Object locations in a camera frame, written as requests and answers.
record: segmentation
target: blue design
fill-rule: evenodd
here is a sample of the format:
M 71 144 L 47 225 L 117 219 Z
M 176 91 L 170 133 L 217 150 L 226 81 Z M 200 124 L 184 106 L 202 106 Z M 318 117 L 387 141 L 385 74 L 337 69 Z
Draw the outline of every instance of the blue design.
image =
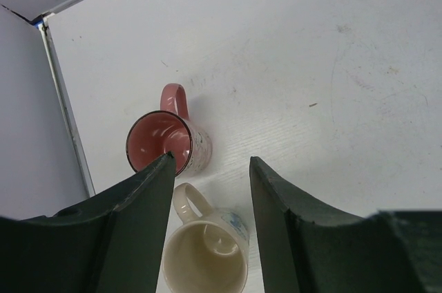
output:
M 242 223 L 241 217 L 239 217 L 237 214 L 234 214 L 233 212 L 228 212 L 223 214 L 221 218 L 224 222 L 230 224 L 230 226 L 235 229 L 236 233 L 238 233 L 241 238 L 249 241 L 249 235 L 244 224 Z

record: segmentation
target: mug rim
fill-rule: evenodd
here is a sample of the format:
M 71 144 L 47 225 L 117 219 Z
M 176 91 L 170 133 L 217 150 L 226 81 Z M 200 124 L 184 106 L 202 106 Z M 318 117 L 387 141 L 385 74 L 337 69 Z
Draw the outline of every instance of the mug rim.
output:
M 178 120 L 184 125 L 184 128 L 185 128 L 186 131 L 187 131 L 187 134 L 189 134 L 189 140 L 190 140 L 190 144 L 191 144 L 191 148 L 190 148 L 190 150 L 189 150 L 189 156 L 187 157 L 186 162 L 184 163 L 184 165 L 182 166 L 182 168 L 181 168 L 178 172 L 175 172 L 175 177 L 178 177 L 178 175 L 180 175 L 180 174 L 184 171 L 184 169 L 186 168 L 187 164 L 189 163 L 189 161 L 190 161 L 190 159 L 191 159 L 192 152 L 193 152 L 193 140 L 192 140 L 192 133 L 191 133 L 191 130 L 190 130 L 189 126 L 187 126 L 186 120 L 185 120 L 184 118 L 181 118 L 179 115 L 177 115 L 177 114 L 175 114 L 175 113 L 173 113 L 173 112 L 170 112 L 170 111 L 166 111 L 166 110 L 155 110 L 155 111 L 151 111 L 151 112 L 148 112 L 148 113 L 142 115 L 140 118 L 138 118 L 138 119 L 133 123 L 131 129 L 129 129 L 129 132 L 127 133 L 127 136 L 126 136 L 126 157 L 127 157 L 127 161 L 129 162 L 129 165 L 131 166 L 132 170 L 134 170 L 135 173 L 141 171 L 141 170 L 136 170 L 135 167 L 133 167 L 133 164 L 132 164 L 132 162 L 131 162 L 131 159 L 129 158 L 129 149 L 128 149 L 129 138 L 131 137 L 132 131 L 133 131 L 133 129 L 135 128 L 135 126 L 137 126 L 137 124 L 138 124 L 141 120 L 143 120 L 145 117 L 147 117 L 148 115 L 152 115 L 152 114 L 154 114 L 154 113 L 167 113 L 167 114 L 169 114 L 169 115 L 172 115 L 173 117 L 177 118 L 177 119 L 178 119 Z
M 165 268 L 165 260 L 166 260 L 165 259 L 166 251 L 167 251 L 169 243 L 172 241 L 172 239 L 175 238 L 178 234 L 182 233 L 182 231 L 184 231 L 185 229 L 187 229 L 189 227 L 192 227 L 192 226 L 196 226 L 196 225 L 213 225 L 213 226 L 215 226 L 215 227 L 217 227 L 219 229 L 222 229 L 224 232 L 230 234 L 223 227 L 221 227 L 221 225 L 219 225 L 219 224 L 217 224 L 217 223 L 215 223 L 213 221 L 203 219 L 203 218 L 204 217 L 201 217 L 201 219 L 192 220 L 191 222 L 185 223 L 185 224 L 181 225 L 180 227 L 178 227 L 172 233 L 172 235 L 169 237 L 169 239 L 166 241 L 166 244 L 163 247 L 163 253 L 162 253 L 162 257 L 161 257 L 161 259 L 162 259 L 161 268 L 162 268 L 162 271 L 163 271 L 164 280 L 166 281 L 166 284 L 167 284 L 167 286 L 169 287 L 169 289 L 171 290 L 172 293 L 177 293 L 177 292 L 175 290 L 173 290 L 172 287 L 168 284 L 169 280 L 167 278 L 166 271 L 164 269 Z M 238 291 L 238 293 L 241 293 L 244 290 L 244 288 L 245 288 L 245 286 L 247 284 L 247 279 L 249 278 L 249 263 L 248 263 L 248 259 L 246 257 L 246 252 L 241 249 L 240 244 L 238 243 L 237 234 L 232 236 L 232 238 L 234 239 L 234 241 L 238 245 L 239 252 L 241 253 L 242 263 L 244 265 L 243 266 L 243 269 L 244 269 L 244 272 L 245 272 L 244 280 L 243 280 L 243 283 L 242 283 L 242 286 L 241 286 L 240 290 Z

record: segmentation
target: mug handle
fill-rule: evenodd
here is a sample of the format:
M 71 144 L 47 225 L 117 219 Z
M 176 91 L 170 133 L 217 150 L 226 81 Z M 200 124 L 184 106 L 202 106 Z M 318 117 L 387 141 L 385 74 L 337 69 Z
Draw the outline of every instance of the mug handle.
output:
M 163 88 L 160 110 L 172 112 L 185 120 L 189 120 L 186 92 L 181 84 L 167 84 Z
M 200 213 L 205 216 L 213 212 L 212 206 L 207 202 L 206 198 L 191 184 L 184 184 L 175 188 L 173 191 L 173 207 L 183 224 L 197 220 L 199 216 L 194 212 L 189 204 L 189 200 L 195 205 Z

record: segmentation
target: stain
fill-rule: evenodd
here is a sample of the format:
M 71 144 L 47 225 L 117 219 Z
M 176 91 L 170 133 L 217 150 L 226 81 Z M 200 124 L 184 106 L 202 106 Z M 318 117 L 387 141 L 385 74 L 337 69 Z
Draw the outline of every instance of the stain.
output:
M 399 73 L 399 69 L 391 67 L 391 66 L 388 68 L 387 74 L 398 74 L 398 73 Z
M 352 29 L 347 25 L 336 25 L 336 30 L 340 33 L 340 34 L 349 34 L 350 32 L 352 32 Z

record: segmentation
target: scratch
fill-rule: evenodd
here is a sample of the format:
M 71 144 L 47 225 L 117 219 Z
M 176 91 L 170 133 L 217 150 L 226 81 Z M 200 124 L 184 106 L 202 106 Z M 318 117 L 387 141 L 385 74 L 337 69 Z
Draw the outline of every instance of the scratch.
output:
M 427 58 L 427 48 L 424 46 L 423 47 L 423 58 L 422 58 L 422 69 L 425 68 L 425 60 Z
M 396 95 L 398 95 L 398 94 L 400 94 L 400 93 L 404 93 L 405 91 L 409 91 L 411 88 L 412 88 L 412 87 L 409 87 L 409 88 L 407 88 L 407 89 L 403 89 L 403 90 L 401 90 L 401 91 L 395 91 L 395 92 L 392 93 L 392 94 L 389 94 L 389 95 L 387 95 L 387 96 L 385 96 L 385 97 L 380 98 L 379 101 L 383 101 L 383 100 L 386 100 L 386 99 L 389 98 L 389 97 L 396 96 Z
M 339 53 L 339 46 L 338 50 L 336 51 L 336 56 L 334 58 L 333 68 L 331 69 L 331 78 L 330 78 L 330 111 L 331 111 L 331 120 L 333 121 L 333 127 L 334 127 L 334 113 L 333 113 L 333 78 L 334 78 L 334 69 L 336 67 L 336 63 L 338 62 L 338 53 Z
M 240 51 L 245 51 L 245 49 L 246 49 L 246 47 L 247 47 L 247 45 L 249 44 L 249 42 L 250 42 L 250 38 L 248 38 L 246 41 L 245 41 L 245 43 L 244 43 L 244 45 L 241 47 L 241 49 L 240 49 Z
M 364 45 L 364 47 L 366 47 L 368 51 L 370 51 L 370 53 L 372 52 L 372 48 L 370 48 L 368 44 L 366 44 L 362 39 L 360 39 L 359 42 L 361 42 Z
M 373 42 L 373 40 L 370 39 L 370 41 L 371 41 L 371 43 L 373 44 L 373 47 L 374 47 L 376 50 L 378 50 L 378 46 Z
M 427 104 L 427 107 L 428 107 L 428 98 L 424 94 L 421 94 L 421 95 L 425 98 L 425 103 Z

